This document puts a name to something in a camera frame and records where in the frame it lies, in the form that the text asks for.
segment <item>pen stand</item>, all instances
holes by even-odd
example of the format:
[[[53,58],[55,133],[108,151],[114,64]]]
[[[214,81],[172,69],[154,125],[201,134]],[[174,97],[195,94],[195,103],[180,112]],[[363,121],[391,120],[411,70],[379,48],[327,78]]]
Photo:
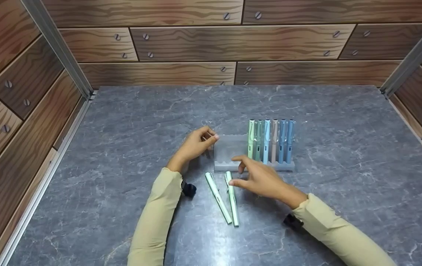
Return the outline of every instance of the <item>pen stand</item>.
[[[214,171],[237,171],[240,162],[231,161],[231,158],[237,155],[247,154],[247,148],[247,135],[219,135],[219,141],[214,144]],[[267,165],[273,167],[275,171],[295,170],[295,162],[293,160],[290,163],[268,162]]]

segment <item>blue pen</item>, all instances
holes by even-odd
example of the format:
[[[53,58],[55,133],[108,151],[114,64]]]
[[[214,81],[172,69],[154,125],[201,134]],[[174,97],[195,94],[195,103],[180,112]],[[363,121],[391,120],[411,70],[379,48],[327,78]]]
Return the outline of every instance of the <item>blue pen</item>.
[[[263,136],[263,163],[268,164],[268,151],[270,150],[270,119],[265,120]]]
[[[291,148],[293,146],[293,138],[295,138],[295,120],[290,120],[290,123],[288,123],[288,138],[287,138],[287,163],[291,162]]]
[[[285,138],[287,137],[288,121],[282,119],[280,121],[280,151],[278,152],[278,163],[283,163],[283,156],[285,155]]]

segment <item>marble table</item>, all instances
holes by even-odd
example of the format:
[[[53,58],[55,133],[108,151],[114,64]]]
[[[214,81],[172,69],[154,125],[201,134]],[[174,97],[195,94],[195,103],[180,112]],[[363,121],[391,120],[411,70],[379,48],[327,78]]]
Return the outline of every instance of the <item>marble table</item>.
[[[185,135],[202,125],[246,133],[250,117],[295,119],[296,171],[282,177],[399,265],[422,265],[422,145],[372,86],[103,87],[10,265],[125,265],[152,183]],[[282,224],[288,207],[241,189],[241,225],[226,225],[204,178],[213,163],[190,165],[185,178],[198,191],[175,212],[166,266],[343,265]],[[224,197],[224,175],[215,179]]]

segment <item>pastel green pen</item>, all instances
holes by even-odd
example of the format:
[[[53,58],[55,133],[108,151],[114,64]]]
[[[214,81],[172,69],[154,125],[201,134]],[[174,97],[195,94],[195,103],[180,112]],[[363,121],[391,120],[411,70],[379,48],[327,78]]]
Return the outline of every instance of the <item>pastel green pen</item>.
[[[206,172],[204,176],[206,177],[207,183],[209,184],[209,187],[211,188],[212,194],[217,201],[217,205],[219,205],[219,208],[221,208],[221,212],[224,215],[224,218],[226,219],[227,224],[230,224],[232,222],[232,218],[229,212],[227,211],[227,208],[224,205],[224,202],[222,201],[222,198],[221,198],[221,195],[219,194],[219,190],[217,189],[216,183],[214,183],[214,178],[212,177],[212,174],[209,172]]]
[[[224,176],[226,177],[227,190],[229,191],[229,200],[231,202],[232,221],[235,227],[239,226],[239,218],[237,217],[237,203],[236,195],[234,194],[234,187],[229,185],[229,181],[232,180],[231,172],[227,171]]]
[[[255,120],[248,121],[248,150],[247,156],[253,159],[253,138],[255,137]]]
[[[255,149],[255,160],[260,161],[260,149],[261,149],[261,143],[262,143],[262,130],[263,130],[263,121],[258,120],[257,121],[257,134],[255,135],[255,140],[257,144],[257,148]]]

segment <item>long sleeve shirt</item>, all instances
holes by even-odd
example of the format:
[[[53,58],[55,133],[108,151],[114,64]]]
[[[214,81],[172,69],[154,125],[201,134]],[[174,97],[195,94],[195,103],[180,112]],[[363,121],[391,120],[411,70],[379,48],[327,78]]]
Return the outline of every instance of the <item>long sleeve shirt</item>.
[[[163,168],[135,228],[128,266],[162,266],[167,234],[180,199],[182,176]],[[395,262],[366,234],[337,216],[313,194],[293,210],[306,229],[348,266],[395,266]]]

